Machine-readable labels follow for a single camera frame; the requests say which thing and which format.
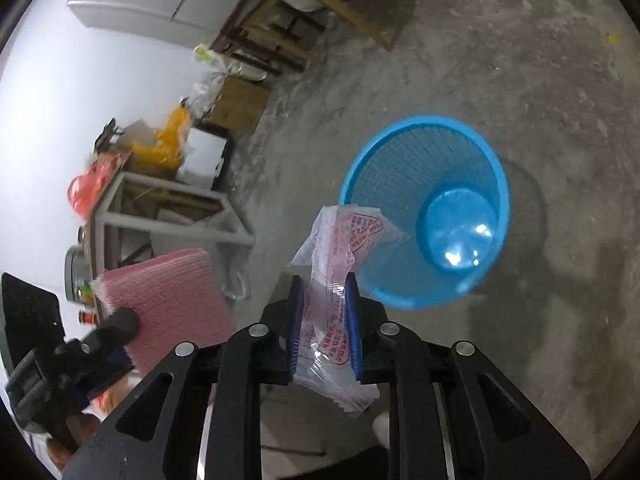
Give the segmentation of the white side table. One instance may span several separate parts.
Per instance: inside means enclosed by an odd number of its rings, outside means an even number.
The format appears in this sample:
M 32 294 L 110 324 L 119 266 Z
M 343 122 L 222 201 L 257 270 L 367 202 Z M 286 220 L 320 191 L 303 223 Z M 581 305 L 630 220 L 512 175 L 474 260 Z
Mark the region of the white side table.
M 126 232 L 210 244 L 255 243 L 226 194 L 119 170 L 104 186 L 85 225 L 92 276 L 126 262 Z

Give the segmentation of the yellow plastic bag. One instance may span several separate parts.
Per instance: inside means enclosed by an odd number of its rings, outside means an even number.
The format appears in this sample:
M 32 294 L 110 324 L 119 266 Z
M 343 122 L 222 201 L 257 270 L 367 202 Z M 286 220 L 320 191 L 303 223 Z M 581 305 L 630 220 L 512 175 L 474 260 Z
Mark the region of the yellow plastic bag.
M 183 105 L 169 115 L 164 128 L 154 131 L 154 143 L 144 146 L 130 143 L 131 151 L 143 165 L 177 170 L 183 163 L 183 148 L 192 127 L 192 117 Z

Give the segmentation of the blue mesh trash basket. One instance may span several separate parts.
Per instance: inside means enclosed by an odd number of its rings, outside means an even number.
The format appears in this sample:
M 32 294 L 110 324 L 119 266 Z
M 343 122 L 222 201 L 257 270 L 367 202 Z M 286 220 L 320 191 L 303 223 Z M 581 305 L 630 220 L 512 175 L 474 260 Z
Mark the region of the blue mesh trash basket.
M 480 284 L 508 235 L 506 172 L 488 142 L 463 122 L 416 116 L 375 136 L 349 168 L 343 205 L 372 207 L 404 240 L 374 248 L 359 284 L 387 307 L 420 310 Z

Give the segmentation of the brown cardboard box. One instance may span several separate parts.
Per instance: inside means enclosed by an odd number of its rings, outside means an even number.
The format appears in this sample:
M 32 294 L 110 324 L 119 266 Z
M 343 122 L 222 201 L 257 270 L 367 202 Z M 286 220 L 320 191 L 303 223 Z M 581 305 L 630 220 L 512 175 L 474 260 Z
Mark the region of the brown cardboard box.
M 270 90 L 262 84 L 227 77 L 202 122 L 235 132 L 253 133 L 270 96 Z

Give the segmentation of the clear red-printed plastic bag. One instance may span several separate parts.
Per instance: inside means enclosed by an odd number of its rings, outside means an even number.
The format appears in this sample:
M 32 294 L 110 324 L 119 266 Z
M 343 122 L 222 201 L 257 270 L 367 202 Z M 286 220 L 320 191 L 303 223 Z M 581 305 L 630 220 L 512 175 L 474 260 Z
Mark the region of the clear red-printed plastic bag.
M 356 381 L 345 307 L 347 274 L 356 272 L 378 245 L 396 245 L 405 235 L 378 208 L 325 206 L 296 252 L 292 266 L 308 266 L 294 380 L 360 414 L 380 393 Z

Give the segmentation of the dark wooden stool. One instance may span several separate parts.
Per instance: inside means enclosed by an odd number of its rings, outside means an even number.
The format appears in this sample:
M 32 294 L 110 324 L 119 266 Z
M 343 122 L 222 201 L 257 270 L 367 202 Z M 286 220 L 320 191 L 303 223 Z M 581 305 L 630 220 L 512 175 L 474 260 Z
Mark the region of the dark wooden stool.
M 303 73 L 312 55 L 300 33 L 326 31 L 321 22 L 284 1 L 268 9 L 256 25 L 249 25 L 247 19 L 248 4 L 241 3 L 222 25 L 210 48 L 272 76 L 280 76 L 282 70 Z

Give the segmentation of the red plastic bag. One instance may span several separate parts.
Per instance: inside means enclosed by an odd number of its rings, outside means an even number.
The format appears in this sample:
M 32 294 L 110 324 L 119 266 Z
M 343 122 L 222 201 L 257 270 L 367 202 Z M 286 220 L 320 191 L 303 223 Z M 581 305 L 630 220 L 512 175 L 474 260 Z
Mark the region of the red plastic bag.
M 92 208 L 107 183 L 122 166 L 119 154 L 99 154 L 80 176 L 73 178 L 67 188 L 67 201 L 75 214 L 82 220 L 88 220 Z

